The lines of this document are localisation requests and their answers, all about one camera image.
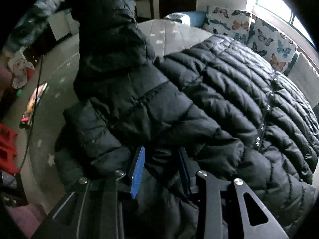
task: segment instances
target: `orange butterfly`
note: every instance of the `orange butterfly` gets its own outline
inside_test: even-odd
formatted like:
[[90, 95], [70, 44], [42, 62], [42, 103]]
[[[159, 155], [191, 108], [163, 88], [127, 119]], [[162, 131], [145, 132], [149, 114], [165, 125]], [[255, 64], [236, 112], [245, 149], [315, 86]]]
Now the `orange butterfly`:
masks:
[[232, 26], [232, 30], [237, 30], [240, 27], [242, 27], [245, 31], [248, 31], [248, 27], [249, 27], [249, 22], [244, 22], [244, 23], [238, 23], [237, 21], [233, 21], [233, 26]]
[[277, 70], [277, 71], [282, 71], [283, 68], [286, 65], [286, 62], [278, 62], [277, 57], [275, 56], [274, 53], [272, 53], [272, 58], [270, 60], [270, 64], [272, 65], [272, 67]]

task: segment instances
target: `black puffer jacket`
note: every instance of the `black puffer jacket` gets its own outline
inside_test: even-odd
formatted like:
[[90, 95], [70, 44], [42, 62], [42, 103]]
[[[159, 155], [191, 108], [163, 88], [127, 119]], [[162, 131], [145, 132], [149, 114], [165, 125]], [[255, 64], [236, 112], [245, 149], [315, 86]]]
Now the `black puffer jacket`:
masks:
[[[213, 35], [157, 58], [124, 0], [81, 0], [79, 8], [81, 103], [64, 114], [75, 141], [55, 156], [64, 183], [126, 169], [144, 145], [128, 235], [194, 238], [198, 210], [172, 156], [183, 146], [201, 169], [242, 178], [292, 236], [313, 205], [319, 152], [317, 120], [296, 86], [231, 38]], [[78, 161], [72, 178], [68, 154]]]

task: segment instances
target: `camouflage sleeve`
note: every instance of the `camouflage sleeve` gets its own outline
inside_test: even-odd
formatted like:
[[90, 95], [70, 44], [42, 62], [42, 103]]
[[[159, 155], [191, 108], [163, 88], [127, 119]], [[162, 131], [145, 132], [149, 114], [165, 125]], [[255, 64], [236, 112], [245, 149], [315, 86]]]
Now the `camouflage sleeve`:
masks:
[[37, 0], [22, 16], [10, 33], [4, 51], [14, 54], [21, 47], [32, 45], [47, 26], [47, 20], [64, 0]]

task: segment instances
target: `green object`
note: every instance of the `green object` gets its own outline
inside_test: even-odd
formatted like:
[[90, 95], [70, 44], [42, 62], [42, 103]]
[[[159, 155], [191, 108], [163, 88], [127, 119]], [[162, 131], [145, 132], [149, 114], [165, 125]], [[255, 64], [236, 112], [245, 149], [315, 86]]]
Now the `green object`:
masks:
[[22, 94], [22, 90], [21, 89], [17, 90], [17, 98], [19, 98], [21, 94]]

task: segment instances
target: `blue gripper pad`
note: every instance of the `blue gripper pad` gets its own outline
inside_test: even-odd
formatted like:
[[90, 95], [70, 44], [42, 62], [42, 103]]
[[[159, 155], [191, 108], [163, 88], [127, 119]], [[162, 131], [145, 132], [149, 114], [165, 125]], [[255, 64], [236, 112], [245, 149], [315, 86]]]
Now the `blue gripper pad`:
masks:
[[143, 168], [145, 163], [145, 148], [141, 147], [138, 160], [136, 161], [136, 165], [134, 168], [133, 176], [132, 176], [132, 184], [130, 194], [132, 199], [135, 199], [136, 194], [138, 193], [139, 186], [142, 180]]

